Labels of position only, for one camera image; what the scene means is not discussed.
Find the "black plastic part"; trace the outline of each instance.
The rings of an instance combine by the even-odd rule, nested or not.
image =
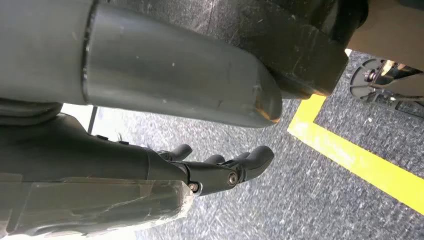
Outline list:
[[[268,168],[273,159],[274,153],[267,146],[258,146],[245,159],[239,159],[238,164],[245,173],[242,181],[257,178]]]
[[[230,173],[237,174],[229,167],[196,161],[183,162],[189,172],[189,183],[196,183],[199,188],[196,192],[198,196],[213,194],[235,187],[228,183]]]
[[[82,59],[92,0],[0,1],[0,97],[86,104]]]
[[[208,157],[204,162],[207,164],[222,164],[225,162],[225,158],[222,155],[215,154]]]
[[[171,151],[174,156],[174,161],[182,161],[186,159],[192,152],[193,149],[187,144],[181,144]]]
[[[157,151],[156,153],[166,161],[170,162],[180,162],[186,159],[191,153],[193,149],[187,144],[181,144],[177,146],[172,151]]]
[[[58,102],[26,102],[0,98],[0,126],[30,126],[54,118],[62,109]]]
[[[181,169],[153,150],[88,135],[64,114],[34,126],[0,126],[0,156],[2,172],[28,182],[69,177],[187,182]]]
[[[368,13],[367,0],[107,2],[244,49],[271,70],[283,98],[303,99],[333,91],[346,44]]]
[[[259,146],[251,153],[244,152],[237,158],[223,162],[221,155],[212,155],[204,162],[181,162],[188,172],[189,183],[197,184],[196,194],[208,195],[234,188],[237,184],[259,177],[274,159],[273,151]]]
[[[88,45],[94,105],[245,127],[280,119],[274,78],[253,55],[222,41],[99,4]]]

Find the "scratch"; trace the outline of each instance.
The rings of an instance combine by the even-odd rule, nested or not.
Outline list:
[[[234,31],[234,33],[232,34],[231,39],[229,40],[229,43],[230,43],[230,44],[233,42],[234,37],[236,36],[236,34],[237,34],[238,32],[239,32],[239,29],[237,28],[237,29]]]
[[[211,26],[211,21],[212,21],[212,13],[214,13],[214,6],[215,5],[215,0],[212,0],[212,4],[211,4],[211,8],[210,8],[210,14],[209,14],[209,21],[207,22],[207,29],[206,29],[206,34],[209,33],[209,27]]]
[[[77,34],[74,31],[72,32],[72,37],[73,37],[73,39],[78,40]]]

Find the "gray carpet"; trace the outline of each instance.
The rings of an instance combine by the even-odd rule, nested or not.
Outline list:
[[[336,91],[315,122],[424,178],[423,121],[362,103],[347,91],[353,70],[366,57],[352,53]],[[138,238],[424,239],[423,215],[287,132],[299,103],[285,100],[281,122],[263,129],[100,108],[94,134],[111,137],[119,133],[131,144],[154,150],[171,150],[186,143],[194,150],[191,161],[213,154],[230,158],[259,145],[275,152],[273,163],[259,178],[230,191],[198,197],[187,218],[140,231]]]

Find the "black robotic finger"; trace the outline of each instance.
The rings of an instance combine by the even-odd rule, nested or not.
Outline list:
[[[238,159],[245,159],[249,156],[249,154],[251,154],[250,152],[243,152],[242,154],[238,155],[237,158]]]
[[[170,162],[180,162],[186,159],[191,153],[193,149],[187,144],[181,144],[177,146],[172,151],[157,151],[156,153],[161,156],[166,161]]]
[[[205,161],[207,164],[222,164],[225,162],[225,158],[219,154],[208,157]]]

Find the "bolt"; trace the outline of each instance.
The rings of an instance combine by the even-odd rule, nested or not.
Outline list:
[[[192,191],[192,192],[196,192],[199,188],[199,186],[196,183],[190,183],[188,185],[188,188]]]
[[[235,172],[232,171],[228,174],[228,185],[235,186],[237,183],[237,180],[238,180],[238,177]]]
[[[372,82],[373,80],[375,80],[375,78],[377,77],[376,71],[374,69],[369,69],[368,71],[366,71],[364,74],[364,80],[365,82]]]

